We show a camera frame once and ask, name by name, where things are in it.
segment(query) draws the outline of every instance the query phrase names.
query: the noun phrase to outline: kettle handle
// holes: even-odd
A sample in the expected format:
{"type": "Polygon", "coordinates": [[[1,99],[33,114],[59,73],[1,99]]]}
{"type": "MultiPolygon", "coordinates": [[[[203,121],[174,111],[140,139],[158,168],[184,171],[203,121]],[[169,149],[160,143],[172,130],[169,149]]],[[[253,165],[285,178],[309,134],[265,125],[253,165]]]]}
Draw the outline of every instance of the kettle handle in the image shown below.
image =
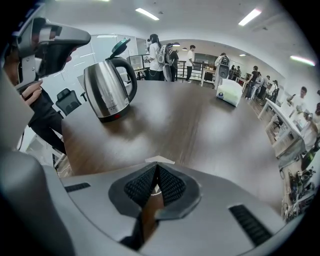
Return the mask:
{"type": "Polygon", "coordinates": [[[133,67],[129,64],[128,61],[126,61],[123,58],[113,58],[113,59],[110,59],[110,61],[112,62],[115,68],[118,68],[118,67],[125,68],[127,74],[129,75],[131,79],[132,90],[128,95],[128,99],[129,99],[129,102],[131,102],[137,93],[137,78],[136,78],[136,73],[133,67]]]}

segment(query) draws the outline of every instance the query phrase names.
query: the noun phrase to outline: white ceiling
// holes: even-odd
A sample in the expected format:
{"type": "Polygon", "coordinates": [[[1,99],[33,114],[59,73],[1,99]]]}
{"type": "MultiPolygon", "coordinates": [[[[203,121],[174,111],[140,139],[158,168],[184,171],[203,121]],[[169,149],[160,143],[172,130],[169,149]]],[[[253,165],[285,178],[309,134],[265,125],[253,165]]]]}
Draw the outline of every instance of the white ceiling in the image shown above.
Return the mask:
{"type": "Polygon", "coordinates": [[[271,0],[59,0],[47,7],[47,17],[74,26],[130,26],[145,32],[146,37],[156,33],[160,40],[213,41],[256,56],[284,76],[288,71],[284,65],[290,65],[291,55],[316,60],[295,23],[271,0]],[[160,20],[136,12],[137,8],[160,20]],[[254,8],[262,13],[246,26],[239,26],[254,8]]]}

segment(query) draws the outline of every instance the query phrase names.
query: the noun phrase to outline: kettle lid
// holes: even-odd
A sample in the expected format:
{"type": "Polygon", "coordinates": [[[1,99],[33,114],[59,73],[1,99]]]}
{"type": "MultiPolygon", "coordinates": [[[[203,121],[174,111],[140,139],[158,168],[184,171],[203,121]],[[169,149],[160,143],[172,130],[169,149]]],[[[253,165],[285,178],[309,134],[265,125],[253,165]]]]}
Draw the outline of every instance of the kettle lid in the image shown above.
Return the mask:
{"type": "Polygon", "coordinates": [[[112,54],[109,59],[113,59],[115,56],[122,54],[127,49],[127,43],[130,42],[130,38],[124,38],[118,42],[112,49],[112,54]]]}

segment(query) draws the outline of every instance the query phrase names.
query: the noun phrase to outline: office chair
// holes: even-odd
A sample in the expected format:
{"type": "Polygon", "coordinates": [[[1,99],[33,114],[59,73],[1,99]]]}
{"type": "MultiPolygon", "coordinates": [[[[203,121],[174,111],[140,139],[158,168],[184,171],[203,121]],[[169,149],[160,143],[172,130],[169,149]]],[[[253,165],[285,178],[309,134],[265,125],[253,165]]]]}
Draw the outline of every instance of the office chair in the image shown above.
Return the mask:
{"type": "MultiPolygon", "coordinates": [[[[85,101],[87,101],[85,92],[81,94],[85,101]]],[[[72,111],[74,111],[77,107],[81,105],[80,101],[77,98],[76,92],[74,90],[69,90],[68,88],[63,89],[56,96],[57,101],[55,105],[62,110],[62,112],[67,116],[72,111]]]]}

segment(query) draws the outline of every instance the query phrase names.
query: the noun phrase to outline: brown table surface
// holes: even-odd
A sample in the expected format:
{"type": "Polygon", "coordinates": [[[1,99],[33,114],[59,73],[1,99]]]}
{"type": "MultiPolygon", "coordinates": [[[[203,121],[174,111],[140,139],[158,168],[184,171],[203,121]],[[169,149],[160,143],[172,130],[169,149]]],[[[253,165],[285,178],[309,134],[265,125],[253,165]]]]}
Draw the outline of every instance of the brown table surface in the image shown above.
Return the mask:
{"type": "Polygon", "coordinates": [[[253,109],[194,84],[138,81],[128,114],[101,123],[88,102],[62,122],[75,175],[108,172],[162,156],[226,178],[278,213],[282,182],[275,152],[253,109]]]}

